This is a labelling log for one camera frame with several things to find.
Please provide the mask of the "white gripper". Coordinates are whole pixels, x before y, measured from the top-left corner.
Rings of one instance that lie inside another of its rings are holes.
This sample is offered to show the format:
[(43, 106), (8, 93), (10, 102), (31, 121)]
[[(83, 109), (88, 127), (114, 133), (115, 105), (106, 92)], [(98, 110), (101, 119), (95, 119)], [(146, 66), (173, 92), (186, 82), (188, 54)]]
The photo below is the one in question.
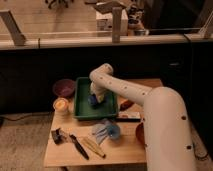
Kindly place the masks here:
[(91, 83), (90, 92), (96, 96), (96, 99), (99, 103), (104, 100), (106, 89), (100, 86), (97, 86), (95, 83)]

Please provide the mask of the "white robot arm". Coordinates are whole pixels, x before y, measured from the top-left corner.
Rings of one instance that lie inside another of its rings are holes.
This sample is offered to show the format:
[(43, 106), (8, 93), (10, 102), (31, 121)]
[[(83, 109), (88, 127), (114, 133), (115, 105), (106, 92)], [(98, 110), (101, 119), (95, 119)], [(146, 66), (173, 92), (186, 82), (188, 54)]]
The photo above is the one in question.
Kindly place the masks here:
[(92, 70), (89, 79), (97, 99), (111, 90), (143, 107), (147, 171), (197, 171), (187, 109), (177, 91), (118, 79), (108, 63)]

